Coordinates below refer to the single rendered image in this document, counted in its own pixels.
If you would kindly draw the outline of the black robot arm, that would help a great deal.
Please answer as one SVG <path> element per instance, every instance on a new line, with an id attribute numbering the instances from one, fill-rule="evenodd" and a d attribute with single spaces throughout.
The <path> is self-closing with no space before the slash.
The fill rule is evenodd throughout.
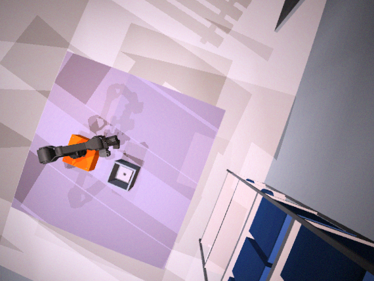
<path id="1" fill-rule="evenodd" d="M 51 162 L 56 162 L 58 158 L 69 156 L 70 158 L 77 159 L 85 157 L 87 150 L 99 151 L 99 156 L 101 158 L 106 158 L 111 156 L 111 152 L 108 150 L 109 146 L 114 146 L 119 144 L 117 136 L 105 137 L 102 135 L 97 135 L 92 137 L 87 142 L 82 142 L 78 144 L 72 144 L 68 146 L 45 146 L 40 147 L 37 150 L 37 155 L 39 158 L 39 163 L 46 164 Z M 54 149 L 53 149 L 54 148 Z"/>

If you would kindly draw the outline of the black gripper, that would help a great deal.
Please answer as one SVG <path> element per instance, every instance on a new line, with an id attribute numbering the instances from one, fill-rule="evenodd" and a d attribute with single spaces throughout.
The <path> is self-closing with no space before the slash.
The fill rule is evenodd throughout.
<path id="1" fill-rule="evenodd" d="M 117 144 L 117 145 L 114 145 L 114 149 L 119 149 L 120 148 L 120 140 L 118 140 L 118 142 L 119 142 L 119 144 Z"/>

